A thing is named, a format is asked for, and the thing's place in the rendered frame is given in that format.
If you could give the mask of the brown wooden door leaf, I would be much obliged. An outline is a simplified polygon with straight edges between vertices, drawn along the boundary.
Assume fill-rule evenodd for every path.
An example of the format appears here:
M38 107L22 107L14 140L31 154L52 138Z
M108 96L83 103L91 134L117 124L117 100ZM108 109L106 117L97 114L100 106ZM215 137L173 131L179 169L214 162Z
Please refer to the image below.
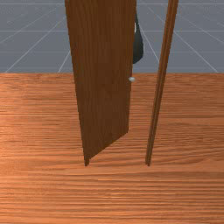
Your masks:
M65 0L84 163L129 130L137 0Z

